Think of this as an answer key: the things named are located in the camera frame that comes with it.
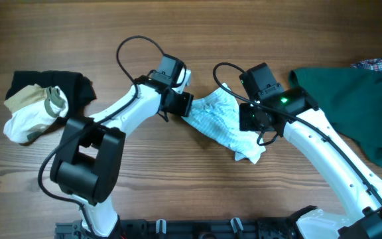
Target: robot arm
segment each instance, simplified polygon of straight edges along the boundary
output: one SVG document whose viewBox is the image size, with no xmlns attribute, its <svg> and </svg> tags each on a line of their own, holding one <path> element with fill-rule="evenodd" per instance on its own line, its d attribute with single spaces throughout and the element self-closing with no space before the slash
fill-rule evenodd
<svg viewBox="0 0 382 239">
<path fill-rule="evenodd" d="M 307 212 L 296 221 L 302 236 L 354 238 L 363 234 L 367 235 L 364 238 L 382 238 L 382 180 L 335 132 L 318 104 L 302 88 L 284 91 L 265 63 L 249 69 L 240 78 L 250 98 L 239 108 L 240 129 L 260 131 L 273 127 L 279 136 L 285 137 L 309 159 L 346 212 L 345 216 L 320 209 Z M 312 127 L 303 124 L 302 120 Z M 330 142 L 334 142 L 343 154 Z"/>
<path fill-rule="evenodd" d="M 69 119 L 60 144 L 66 143 L 71 135 L 94 127 L 82 137 L 68 142 L 56 154 L 50 179 L 63 193 L 83 204 L 81 227 L 88 233 L 92 227 L 95 236 L 101 238 L 118 234 L 120 220 L 110 194 L 118 178 L 125 139 L 145 119 L 159 111 L 188 116 L 193 95 L 183 90 L 189 85 L 190 75 L 191 71 L 182 61 L 164 54 L 158 70 L 135 79 L 137 98 L 110 120 L 101 125 L 94 123 L 126 105 L 135 95 L 135 86 L 102 112 L 90 118 Z M 95 159 L 79 151 L 80 146 L 90 145 L 98 149 Z"/>
<path fill-rule="evenodd" d="M 172 88 L 172 91 L 175 91 L 180 96 L 183 93 L 185 86 L 189 85 L 190 76 L 191 71 L 185 70 L 185 68 L 183 68 L 178 76 L 178 84 L 180 84 L 180 86 Z M 144 84 L 139 84 L 138 91 L 138 98 L 125 110 L 112 117 L 111 120 L 104 122 L 103 125 L 105 127 L 116 127 L 120 129 L 120 131 L 126 133 L 126 137 L 128 137 L 144 120 L 157 114 L 160 111 L 162 94 L 157 92 L 157 89 Z M 129 92 L 116 103 L 103 110 L 102 112 L 91 115 L 90 117 L 93 118 L 94 121 L 102 120 L 103 118 L 113 113 L 115 110 L 119 109 L 121 106 L 124 106 L 133 97 L 134 94 L 135 87 L 132 86 Z M 186 105 L 178 105 L 176 110 L 184 110 L 183 114 L 186 115 L 188 114 L 192 101 L 192 98 L 189 99 L 189 97 L 192 96 L 189 94 L 185 94 L 184 96 L 188 97 Z"/>
</svg>

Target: black mounting base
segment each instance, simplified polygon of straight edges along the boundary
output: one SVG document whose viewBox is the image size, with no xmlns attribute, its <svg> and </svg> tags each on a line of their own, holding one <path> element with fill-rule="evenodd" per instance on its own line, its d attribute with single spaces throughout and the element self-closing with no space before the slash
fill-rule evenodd
<svg viewBox="0 0 382 239">
<path fill-rule="evenodd" d="M 293 227 L 288 226 L 287 218 L 260 218 L 242 220 L 243 239 L 283 239 L 297 238 Z M 121 227 L 127 239 L 159 239 L 156 222 L 146 220 L 122 220 Z M 229 220 L 173 221 L 167 223 L 166 239 L 203 239 L 204 234 L 213 234 L 215 239 L 238 238 Z M 81 227 L 81 221 L 58 223 L 54 239 L 93 239 Z M 120 233 L 112 238 L 121 238 Z"/>
<path fill-rule="evenodd" d="M 269 217 L 257 220 L 117 220 L 108 239 L 297 239 L 302 238 L 296 221 L 307 212 L 317 209 L 307 206 L 289 217 Z M 92 238 L 82 228 L 81 221 L 57 223 L 54 239 Z"/>
</svg>

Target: black cloth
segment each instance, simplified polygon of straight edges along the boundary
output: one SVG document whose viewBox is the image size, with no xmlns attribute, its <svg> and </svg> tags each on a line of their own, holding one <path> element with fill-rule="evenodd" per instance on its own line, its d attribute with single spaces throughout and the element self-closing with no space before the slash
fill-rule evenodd
<svg viewBox="0 0 382 239">
<path fill-rule="evenodd" d="M 65 118 L 59 118 L 58 123 L 65 124 L 67 119 L 76 115 L 80 109 L 96 99 L 96 95 L 91 86 L 91 81 L 77 72 L 49 70 L 45 72 L 37 71 L 16 71 L 14 72 L 11 88 L 5 95 L 7 100 L 18 91 L 28 85 L 38 84 L 42 88 L 58 86 L 66 95 L 69 110 Z"/>
</svg>

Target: light blue cloth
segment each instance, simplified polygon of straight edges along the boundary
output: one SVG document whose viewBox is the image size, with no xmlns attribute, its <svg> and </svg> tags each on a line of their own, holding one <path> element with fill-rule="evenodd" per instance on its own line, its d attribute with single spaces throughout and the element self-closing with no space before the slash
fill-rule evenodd
<svg viewBox="0 0 382 239">
<path fill-rule="evenodd" d="M 266 150 L 257 145 L 258 134 L 239 130 L 237 100 L 221 88 L 205 98 L 194 100 L 190 115 L 182 118 L 204 135 L 235 151 L 236 161 L 248 158 L 256 163 Z"/>
</svg>

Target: wire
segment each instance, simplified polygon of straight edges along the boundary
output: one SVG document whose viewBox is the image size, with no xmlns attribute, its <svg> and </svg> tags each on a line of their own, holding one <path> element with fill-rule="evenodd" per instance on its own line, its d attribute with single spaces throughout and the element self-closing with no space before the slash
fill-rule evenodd
<svg viewBox="0 0 382 239">
<path fill-rule="evenodd" d="M 256 143 L 257 143 L 258 146 L 266 146 L 266 145 L 270 145 L 271 143 L 275 142 L 275 140 L 277 140 L 277 137 L 279 136 L 279 134 L 276 133 L 275 136 L 274 136 L 270 141 L 268 141 L 268 142 L 264 142 L 264 143 L 260 143 L 260 140 L 262 139 L 263 134 L 264 134 L 264 133 L 260 133 L 259 136 L 258 136 L 258 138 L 257 138 Z"/>
<path fill-rule="evenodd" d="M 244 98 L 243 96 L 240 96 L 234 92 L 232 92 L 231 90 L 227 89 L 225 86 L 222 86 L 222 84 L 219 82 L 218 80 L 218 77 L 216 77 L 216 70 L 220 67 L 220 66 L 232 66 L 234 67 L 235 69 L 239 70 L 240 72 L 242 73 L 245 73 L 245 71 L 243 69 L 241 69 L 240 67 L 232 64 L 232 63 L 228 63 L 228 62 L 221 62 L 219 64 L 217 64 L 214 68 L 213 68 L 213 78 L 216 82 L 216 84 L 218 84 L 218 86 L 220 88 L 222 88 L 223 90 L 225 90 L 227 93 L 231 94 L 232 96 L 236 97 L 237 99 L 240 99 L 244 102 L 247 102 L 247 103 L 250 103 L 250 104 L 253 104 L 254 106 L 257 106 L 259 108 L 261 108 L 262 110 L 266 111 L 266 112 L 271 112 L 271 113 L 276 113 L 276 114 L 280 114 L 282 116 L 285 116 L 286 118 L 290 119 L 290 120 L 293 120 L 293 121 L 299 121 L 300 123 L 306 125 L 307 127 L 309 127 L 310 129 L 314 130 L 316 133 L 318 133 L 319 135 L 322 136 L 322 138 L 325 140 L 325 142 L 328 142 L 330 143 L 330 145 L 344 158 L 344 160 L 348 163 L 348 165 L 355 171 L 355 173 L 357 174 L 357 176 L 362 180 L 362 183 L 364 185 L 366 185 L 367 187 L 367 190 L 369 192 L 371 192 L 371 194 L 375 197 L 375 199 L 378 200 L 379 204 L 382 206 L 382 198 L 379 196 L 379 194 L 377 193 L 377 191 L 375 190 L 375 187 L 366 179 L 366 177 L 361 173 L 361 171 L 356 167 L 356 165 L 351 161 L 351 159 L 338 147 L 338 145 L 336 145 L 330 137 L 328 137 L 324 132 L 322 132 L 320 129 L 318 129 L 317 127 L 315 127 L 314 125 L 312 125 L 311 123 L 303 120 L 303 119 L 300 119 L 296 116 L 293 116 L 291 114 L 288 114 L 286 112 L 283 112 L 283 111 L 280 111 L 280 110 L 276 110 L 274 108 L 270 108 L 270 107 L 267 107 L 267 106 L 264 106 L 264 105 L 261 105 L 261 104 L 258 104 L 256 102 L 253 102 L 247 98 Z"/>
<path fill-rule="evenodd" d="M 149 77 L 153 72 L 156 72 L 156 70 L 155 69 L 150 70 L 149 73 L 147 74 L 147 77 Z"/>
<path fill-rule="evenodd" d="M 80 210 L 82 211 L 82 214 L 84 215 L 84 219 L 85 219 L 85 222 L 86 224 L 88 225 L 88 228 L 90 229 L 91 231 L 91 235 L 94 237 L 94 238 L 97 238 L 97 235 L 95 234 L 93 228 L 92 228 L 92 224 L 90 224 L 90 221 L 89 221 L 89 218 L 85 212 L 85 207 L 84 207 L 84 204 L 81 203 L 80 201 L 78 200 L 75 200 L 75 199 L 69 199 L 69 198 L 66 198 L 66 197 L 61 197 L 61 196 L 58 196 L 58 195 L 54 195 L 52 194 L 50 191 L 48 191 L 43 182 L 42 182 L 42 175 L 44 173 L 44 170 L 45 170 L 45 167 L 46 165 L 48 164 L 48 162 L 51 160 L 51 158 L 56 155 L 64 146 L 66 146 L 69 142 L 71 142 L 73 139 L 77 138 L 77 137 L 80 137 L 86 133 L 88 133 L 89 131 L 91 131 L 92 129 L 96 128 L 97 126 L 101 125 L 102 123 L 106 122 L 107 120 L 110 120 L 113 116 L 117 115 L 119 112 L 123 111 L 126 107 L 130 106 L 134 101 L 135 99 L 138 98 L 138 86 L 137 86 L 137 83 L 134 81 L 133 77 L 130 75 L 130 73 L 128 73 L 128 71 L 126 71 L 126 69 L 123 67 L 122 63 L 120 63 L 120 59 L 119 59 L 119 52 L 120 52 L 120 49 L 121 47 L 128 41 L 132 40 L 132 39 L 145 39 L 151 43 L 153 43 L 159 50 L 162 54 L 164 54 L 164 51 L 163 49 L 155 42 L 153 41 L 152 39 L 148 38 L 148 37 L 144 37 L 144 36 L 132 36 L 132 37 L 128 37 L 126 38 L 123 42 L 120 43 L 120 45 L 117 47 L 117 50 L 116 50 L 116 60 L 117 60 L 117 63 L 118 65 L 120 66 L 120 69 L 122 69 L 123 73 L 125 73 L 125 75 L 130 79 L 130 81 L 132 82 L 132 85 L 134 85 L 135 87 L 135 93 L 133 94 L 132 98 L 125 104 L 123 105 L 122 107 L 120 107 L 118 110 L 114 111 L 113 113 L 109 114 L 107 117 L 101 119 L 100 121 L 97 121 L 95 122 L 94 124 L 92 124 L 91 126 L 89 127 L 86 127 L 84 128 L 83 130 L 81 131 L 78 131 L 76 133 L 74 133 L 72 136 L 70 136 L 66 141 L 64 141 L 63 143 L 57 145 L 57 147 L 55 147 L 50 154 L 48 154 L 48 156 L 46 156 L 45 160 L 42 162 L 42 165 L 40 166 L 39 168 L 39 172 L 38 172 L 38 185 L 40 187 L 40 189 L 42 189 L 42 191 L 48 195 L 49 197 L 53 198 L 53 199 L 57 199 L 57 200 L 62 200 L 64 202 L 72 202 L 72 203 L 76 203 L 79 207 L 80 207 Z"/>
</svg>

